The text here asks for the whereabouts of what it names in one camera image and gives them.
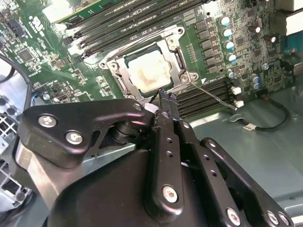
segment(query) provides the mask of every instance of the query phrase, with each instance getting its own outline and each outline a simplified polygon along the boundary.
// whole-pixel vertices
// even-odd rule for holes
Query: ram slot
[[[86,47],[89,45],[92,45],[96,42],[98,42],[100,39],[104,38],[104,36],[111,36],[115,32],[117,32],[119,29],[124,28],[125,26],[135,23],[139,19],[150,15],[151,13],[159,10],[159,8],[163,8],[168,6],[170,3],[175,2],[175,0],[166,0],[165,2],[157,3],[157,1],[149,1],[147,4],[143,5],[140,8],[140,11],[137,13],[130,13],[128,15],[123,15],[121,18],[117,18],[113,21],[109,21],[106,24],[103,24],[102,26],[98,27],[99,30],[101,30],[101,33],[98,33],[96,35],[93,35],[86,40],[82,41],[80,43],[81,47]]]
[[[82,58],[85,59],[89,56],[92,56],[98,52],[103,52],[104,48],[110,46],[116,42],[121,41],[122,39],[136,35],[138,32],[153,27],[154,24],[160,23],[165,19],[175,17],[177,14],[182,14],[188,10],[194,9],[195,7],[201,5],[201,0],[192,0],[191,2],[187,0],[178,1],[169,5],[166,9],[158,10],[156,13],[148,15],[147,17],[142,18],[136,25],[129,26],[128,29],[123,29],[121,33],[111,39],[108,39],[96,46],[88,49],[83,55]]]
[[[90,18],[90,20],[95,20],[96,18],[100,18],[100,20],[96,21],[95,23],[89,24],[88,26],[84,27],[80,31],[76,32],[73,36],[74,39],[83,37],[88,35],[90,32],[93,32],[96,28],[100,28],[100,26],[104,26],[108,22],[112,22],[116,20],[116,18],[126,17],[129,12],[136,11],[140,7],[144,7],[145,3],[150,3],[150,0],[132,0],[131,3],[123,3],[118,4],[115,9],[109,10],[109,12],[103,11],[102,13],[96,14]]]
[[[204,89],[219,97],[221,100],[232,104],[233,95],[230,91],[231,84],[227,79],[221,79],[203,86]],[[178,95],[179,115],[182,119],[189,119],[200,114],[222,107],[215,99],[201,92],[199,89],[193,89]]]

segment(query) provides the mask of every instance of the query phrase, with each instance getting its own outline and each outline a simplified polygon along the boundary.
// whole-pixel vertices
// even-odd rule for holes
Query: cable
[[[8,76],[5,77],[3,80],[0,80],[0,84],[6,82],[6,81],[8,81],[8,80],[10,80],[10,79],[14,76],[15,72],[16,72],[16,70],[15,70],[13,67],[11,67]]]
[[[27,108],[29,108],[31,106],[31,98],[32,98],[32,90],[33,90],[33,85],[30,82],[29,76],[22,70],[22,68],[19,66],[19,64],[11,61],[8,57],[0,54],[0,59],[5,61],[15,71],[17,71],[23,77],[25,83],[27,84],[27,95],[26,95],[25,103],[24,103],[24,110],[26,110]],[[8,76],[7,76],[4,80],[0,81],[0,83],[3,83],[9,79],[10,78],[8,78]]]
[[[274,127],[262,128],[262,127],[257,126],[255,128],[256,131],[277,131],[277,130],[279,130],[280,128],[284,127],[285,125],[287,125],[289,123],[289,121],[291,119],[291,114],[285,106],[283,106],[281,103],[278,103],[278,102],[274,101],[273,99],[269,98],[268,96],[261,96],[260,98],[263,101],[271,103],[277,109],[282,110],[285,113],[285,118],[280,124],[278,124]],[[239,119],[239,121],[245,126],[250,124],[250,122],[248,122],[245,119]]]

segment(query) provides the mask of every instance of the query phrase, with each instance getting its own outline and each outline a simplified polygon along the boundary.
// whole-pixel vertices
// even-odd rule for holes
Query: capacitor
[[[261,81],[260,77],[257,75],[257,74],[252,74],[250,76],[250,80],[254,83],[254,84],[257,84]]]
[[[229,23],[230,23],[230,19],[229,19],[229,17],[221,17],[220,19],[219,19],[219,24],[220,25],[223,25],[223,26],[228,26],[229,25]]]
[[[235,46],[234,43],[229,40],[224,43],[224,47],[227,50],[232,50],[234,48],[234,46]]]
[[[223,29],[221,31],[221,35],[228,38],[228,37],[230,37],[232,35],[232,30],[228,29],[228,28]]]
[[[237,59],[237,56],[233,53],[229,53],[227,56],[226,56],[226,60],[230,61],[230,62],[234,62],[235,60]]]
[[[230,79],[233,79],[235,77],[235,73],[232,70],[227,70],[226,75]]]
[[[248,30],[253,33],[260,33],[261,28],[259,26],[252,25],[248,27]]]
[[[270,44],[274,44],[276,42],[276,37],[274,35],[265,35],[263,39]]]
[[[259,90],[259,89],[261,89],[261,84],[260,83],[251,83],[251,87],[254,90]]]

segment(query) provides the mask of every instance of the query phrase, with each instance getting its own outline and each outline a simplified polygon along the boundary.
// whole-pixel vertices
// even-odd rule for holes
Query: white capacitor
[[[234,62],[235,60],[237,59],[237,56],[233,53],[229,53],[227,56],[226,56],[226,60],[230,61],[230,62]]]
[[[250,80],[254,83],[254,84],[257,84],[261,81],[260,77],[253,73],[251,76],[250,76]]]
[[[235,73],[232,70],[227,70],[226,74],[230,79],[235,77]]]
[[[229,17],[221,17],[219,19],[219,24],[223,26],[228,26],[230,22],[231,20],[229,19]]]
[[[261,84],[260,83],[251,83],[251,87],[254,90],[259,90],[259,89],[261,89]]]
[[[229,40],[224,43],[224,47],[227,50],[232,50],[234,48],[234,46],[235,46],[234,43]]]
[[[222,31],[221,31],[221,35],[222,36],[224,36],[224,37],[231,37],[231,35],[232,35],[232,30],[231,29],[229,29],[229,28],[226,28],[226,29],[223,29]]]

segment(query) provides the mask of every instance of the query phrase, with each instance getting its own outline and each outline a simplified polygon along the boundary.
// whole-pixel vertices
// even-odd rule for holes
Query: chip
[[[198,31],[204,30],[204,29],[206,29],[206,27],[207,27],[207,24],[206,24],[205,20],[202,20],[202,21],[196,23],[196,29]]]
[[[209,49],[209,50],[203,52],[203,55],[206,58],[213,56],[213,54],[214,54],[214,51],[212,49]]]
[[[205,40],[205,39],[209,38],[209,32],[208,31],[200,32],[198,34],[198,36],[199,36],[200,40]]]
[[[204,49],[211,47],[212,43],[210,42],[210,40],[206,40],[206,41],[202,42],[200,45],[201,45],[202,49],[204,50]]]
[[[206,59],[205,62],[208,66],[215,65],[216,59],[215,58]]]
[[[255,57],[259,57],[261,55],[262,51],[259,49],[259,50],[256,50],[255,51]]]
[[[142,93],[157,90],[169,85],[170,64],[165,61],[160,51],[142,55],[128,63],[130,80]]]
[[[209,73],[215,73],[218,72],[218,67],[217,66],[212,66],[208,68]]]
[[[210,41],[212,41],[212,42],[217,41],[217,37],[216,36],[211,37]]]
[[[248,17],[251,17],[251,16],[253,16],[253,15],[255,15],[254,9],[251,9],[251,10],[249,10],[249,11],[247,12],[247,16],[248,16]]]
[[[34,58],[28,49],[20,51],[19,56],[24,62],[30,61]]]
[[[237,38],[237,39],[236,39],[236,43],[237,43],[238,46],[241,46],[241,45],[243,45],[243,43],[244,43],[244,39],[243,39],[242,37]]]
[[[242,79],[247,79],[247,78],[248,78],[247,73],[244,73],[244,74],[242,75]]]

